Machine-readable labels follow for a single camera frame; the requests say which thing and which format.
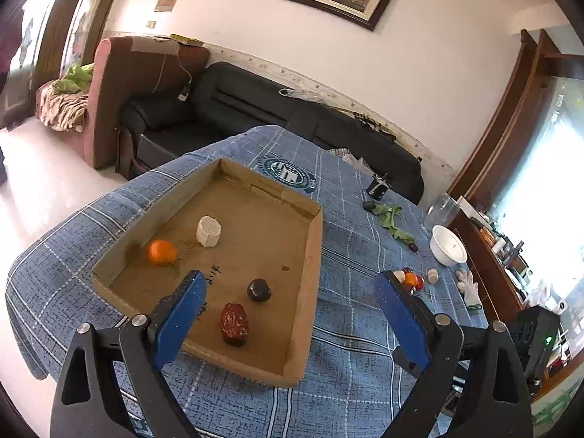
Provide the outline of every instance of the blue plaid tablecloth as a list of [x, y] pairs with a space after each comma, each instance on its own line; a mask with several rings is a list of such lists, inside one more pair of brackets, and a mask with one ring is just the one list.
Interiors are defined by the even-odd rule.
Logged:
[[[420, 209], [392, 191], [383, 202], [403, 208], [397, 225], [416, 237], [419, 252], [393, 240], [361, 207], [370, 178], [283, 128], [258, 127], [215, 143], [127, 182], [71, 215], [14, 262], [6, 301], [15, 336], [31, 371], [58, 379], [75, 327], [97, 329], [126, 317], [101, 299], [92, 268], [136, 219], [173, 186], [217, 158], [260, 170], [267, 156], [308, 173], [301, 192], [323, 206], [322, 266], [310, 356], [304, 379], [281, 389], [243, 379], [180, 352], [163, 373], [179, 404], [203, 436], [266, 438], [379, 438], [410, 393], [414, 380], [394, 365], [395, 336], [374, 296], [383, 270], [410, 266], [440, 281], [417, 293], [434, 312], [459, 324], [486, 327], [482, 312], [469, 313], [456, 288], [454, 269], [434, 259]], [[148, 433], [123, 364], [116, 373], [137, 427]], [[444, 433], [440, 416], [432, 433]]]

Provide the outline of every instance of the cardboard tray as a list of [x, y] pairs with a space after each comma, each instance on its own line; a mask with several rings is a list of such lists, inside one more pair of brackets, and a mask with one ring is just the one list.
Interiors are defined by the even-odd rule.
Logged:
[[[221, 223], [217, 246], [196, 240], [199, 219]], [[177, 265], [150, 264], [151, 239], [171, 241]], [[320, 275], [320, 205], [233, 161], [220, 159], [195, 171], [138, 219], [93, 268], [97, 292], [124, 314], [149, 313], [191, 270], [212, 281], [206, 311], [196, 320], [182, 349], [240, 376], [293, 387], [304, 376]], [[264, 278], [272, 289], [254, 303], [247, 286]], [[249, 321], [243, 347], [221, 337], [220, 313], [241, 303]]]

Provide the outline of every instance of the tablecloth logo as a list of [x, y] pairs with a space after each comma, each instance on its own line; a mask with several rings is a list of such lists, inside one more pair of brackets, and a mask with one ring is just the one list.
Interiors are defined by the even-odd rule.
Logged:
[[259, 159], [258, 168], [262, 174], [287, 186], [302, 189], [307, 194], [316, 189], [316, 178], [312, 173], [283, 158], [265, 156]]

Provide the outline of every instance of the black leather sofa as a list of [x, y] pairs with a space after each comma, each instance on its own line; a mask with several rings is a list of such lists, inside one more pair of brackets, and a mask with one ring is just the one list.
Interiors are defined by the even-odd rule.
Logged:
[[185, 102], [168, 94], [132, 96], [120, 112], [118, 171], [130, 179], [252, 127], [280, 125], [324, 149], [348, 148], [374, 171], [387, 173], [393, 191], [419, 202], [424, 183], [417, 158], [352, 116], [280, 95], [283, 87], [217, 62], [202, 73]]

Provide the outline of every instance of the blue gripper pad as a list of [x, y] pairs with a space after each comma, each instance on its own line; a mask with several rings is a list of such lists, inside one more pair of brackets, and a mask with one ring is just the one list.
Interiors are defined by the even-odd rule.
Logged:
[[385, 272], [381, 272], [375, 280], [377, 301], [406, 357], [423, 371], [430, 363], [426, 334], [401, 298], [407, 292], [404, 290], [399, 292], [401, 295], [398, 294], [395, 284], [397, 283], [397, 288], [402, 288], [399, 281], [396, 279], [392, 283], [385, 275]]
[[153, 341], [155, 345], [153, 366], [157, 370], [162, 369], [164, 364], [174, 361], [193, 321], [201, 312], [206, 294], [205, 275], [191, 270], [174, 293], [162, 298], [154, 308], [152, 320], [156, 321], [155, 312], [164, 308], [164, 302], [174, 301], [174, 307], [166, 316], [166, 321], [154, 325], [156, 334]]

